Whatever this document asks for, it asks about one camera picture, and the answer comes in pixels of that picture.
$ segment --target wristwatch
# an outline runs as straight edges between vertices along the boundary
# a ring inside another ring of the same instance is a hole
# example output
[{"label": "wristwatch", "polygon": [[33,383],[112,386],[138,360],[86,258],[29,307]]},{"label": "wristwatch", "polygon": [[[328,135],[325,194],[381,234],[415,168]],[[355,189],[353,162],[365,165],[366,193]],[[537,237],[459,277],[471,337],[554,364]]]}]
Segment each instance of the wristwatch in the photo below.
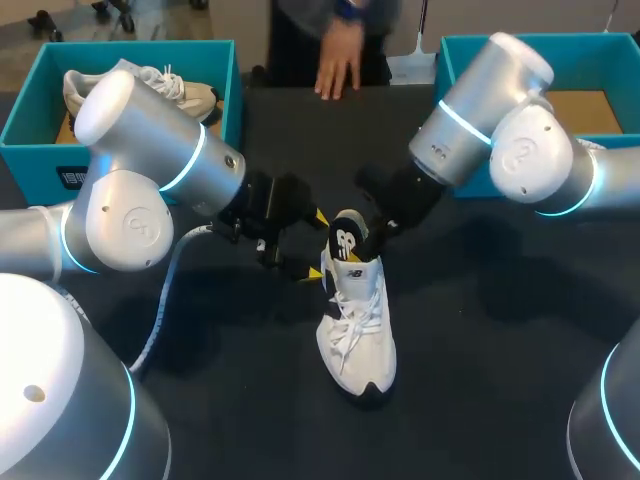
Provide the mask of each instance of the wristwatch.
[{"label": "wristwatch", "polygon": [[345,22],[356,22],[364,19],[365,9],[358,7],[353,0],[336,0],[333,13]]}]

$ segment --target teal box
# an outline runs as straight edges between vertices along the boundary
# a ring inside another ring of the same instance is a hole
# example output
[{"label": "teal box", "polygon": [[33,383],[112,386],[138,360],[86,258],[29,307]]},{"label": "teal box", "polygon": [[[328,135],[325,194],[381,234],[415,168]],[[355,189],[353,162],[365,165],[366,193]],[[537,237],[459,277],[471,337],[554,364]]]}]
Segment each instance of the teal box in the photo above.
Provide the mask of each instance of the teal box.
[{"label": "teal box", "polygon": [[[622,135],[585,135],[606,148],[640,145],[640,49],[627,33],[517,35],[553,68],[551,90],[604,91],[623,131]],[[439,102],[488,40],[486,35],[444,37],[435,84]],[[484,165],[458,197],[496,197]]]},{"label": "teal box", "polygon": [[100,74],[125,58],[140,66],[171,71],[185,81],[215,87],[224,99],[222,139],[238,148],[242,84],[233,41],[93,42],[45,44],[29,72],[0,136],[0,153],[29,205],[72,200],[58,167],[87,166],[81,145],[55,145],[66,106],[62,77],[67,70]]}]

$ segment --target person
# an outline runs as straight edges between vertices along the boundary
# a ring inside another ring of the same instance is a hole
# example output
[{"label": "person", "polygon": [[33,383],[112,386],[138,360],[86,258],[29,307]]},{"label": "person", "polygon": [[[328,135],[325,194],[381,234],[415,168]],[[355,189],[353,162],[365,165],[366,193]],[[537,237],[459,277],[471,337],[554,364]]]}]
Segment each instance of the person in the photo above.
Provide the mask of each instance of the person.
[{"label": "person", "polygon": [[349,84],[388,85],[384,40],[398,11],[399,0],[271,0],[268,84],[324,100]]}]

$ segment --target circular logo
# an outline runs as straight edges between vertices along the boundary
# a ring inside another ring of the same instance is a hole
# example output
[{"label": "circular logo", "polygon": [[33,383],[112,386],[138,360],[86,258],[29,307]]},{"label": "circular logo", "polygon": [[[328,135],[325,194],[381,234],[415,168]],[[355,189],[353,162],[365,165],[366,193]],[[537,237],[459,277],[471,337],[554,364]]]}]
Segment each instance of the circular logo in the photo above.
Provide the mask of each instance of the circular logo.
[{"label": "circular logo", "polygon": [[144,207],[131,210],[122,224],[124,236],[137,247],[149,247],[160,236],[160,222],[156,216]]},{"label": "circular logo", "polygon": [[502,158],[502,166],[509,173],[517,173],[522,165],[538,153],[538,145],[530,138],[518,138]]}]

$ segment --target fingers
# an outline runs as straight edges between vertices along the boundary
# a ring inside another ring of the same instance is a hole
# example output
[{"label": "fingers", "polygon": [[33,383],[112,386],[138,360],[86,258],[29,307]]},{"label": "fingers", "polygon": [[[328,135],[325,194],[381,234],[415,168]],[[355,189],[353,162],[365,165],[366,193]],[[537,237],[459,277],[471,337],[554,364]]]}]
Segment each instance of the fingers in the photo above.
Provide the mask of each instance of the fingers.
[{"label": "fingers", "polygon": [[336,83],[333,86],[333,98],[338,100],[342,95],[342,88],[344,87],[344,79],[347,76],[347,62],[341,61],[338,63],[336,70]]},{"label": "fingers", "polygon": [[356,56],[351,61],[351,84],[354,90],[360,88],[360,57]]},{"label": "fingers", "polygon": [[318,71],[318,77],[316,79],[316,93],[319,93],[323,100],[329,100],[335,72],[336,63],[332,61],[323,62],[320,70]]}]

